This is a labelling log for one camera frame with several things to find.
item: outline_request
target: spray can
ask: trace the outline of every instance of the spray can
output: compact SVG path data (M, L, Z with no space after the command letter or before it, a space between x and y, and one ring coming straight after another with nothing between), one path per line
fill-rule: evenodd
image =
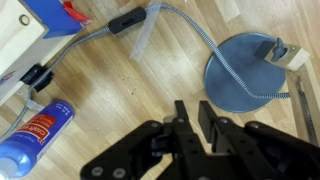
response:
M73 118L73 108L55 101L0 144L0 180L27 175Z

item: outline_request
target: screw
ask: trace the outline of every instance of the screw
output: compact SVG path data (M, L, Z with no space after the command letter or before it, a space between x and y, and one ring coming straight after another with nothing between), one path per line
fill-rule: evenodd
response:
M30 24L30 18L25 14L19 17L19 21L24 26L28 26Z
M201 177L198 178L198 180L210 180L210 178L207 178L205 176L201 176Z
M259 125L256 124L256 123L251 123L250 126L251 126L251 127L254 127L254 128L259 128Z
M126 170L123 168L117 168L113 171L113 177L116 179L122 179L126 175Z
M220 121L223 123L228 123L228 120L226 120L226 119L220 119Z
M180 122L180 123L184 123L184 119L179 118L179 119L178 119L178 122Z
M156 128L156 127L158 127L158 123L152 123L151 126Z
M103 173L103 168L100 166L93 168L91 171L91 174L96 177L101 176L102 173Z

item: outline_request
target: blue lamp base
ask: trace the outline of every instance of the blue lamp base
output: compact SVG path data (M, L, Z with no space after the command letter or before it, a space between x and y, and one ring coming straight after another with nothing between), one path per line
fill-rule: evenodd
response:
M259 33L234 36L218 48L237 74L255 94L277 93L285 82L285 71L254 56L263 41L276 39ZM253 98L221 65L218 57L210 57L204 75L204 86L211 101L229 112L248 112L267 104L271 99Z

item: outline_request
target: wooden floor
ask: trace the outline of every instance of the wooden floor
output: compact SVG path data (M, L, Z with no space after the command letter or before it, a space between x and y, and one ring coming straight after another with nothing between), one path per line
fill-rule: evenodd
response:
M260 32L300 45L311 53L316 73L320 73L320 1L165 0L164 3L188 14L217 44L239 33ZM137 6L146 7L148 1L78 0L74 5L93 19L81 34L86 35ZM198 102L208 100L203 72L211 50L181 17L162 10L143 58L137 63L129 57L141 26L76 47L54 70L54 82L34 95L43 105L54 99L70 102L76 116L23 179L79 179L84 164L139 124L149 119L162 121L172 115L174 100L184 100L192 125L200 132ZM15 95L0 108L0 133L10 126L23 103ZM218 115L228 116L239 125L259 120L297 135L288 99L273 100L263 108L242 114L212 106ZM29 111L24 121L34 114ZM144 179L154 179L162 167Z

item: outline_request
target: black inline switch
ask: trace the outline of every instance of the black inline switch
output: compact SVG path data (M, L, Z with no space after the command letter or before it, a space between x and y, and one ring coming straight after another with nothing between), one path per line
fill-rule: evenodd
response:
M117 34L126 28L145 20L146 17L146 11L142 7L138 7L123 16L111 20L109 22L109 29L113 34Z
M23 83L27 85L33 84L45 71L47 68L40 65L34 65L21 79ZM53 73L50 72L38 85L34 87L37 92L47 87L53 79Z

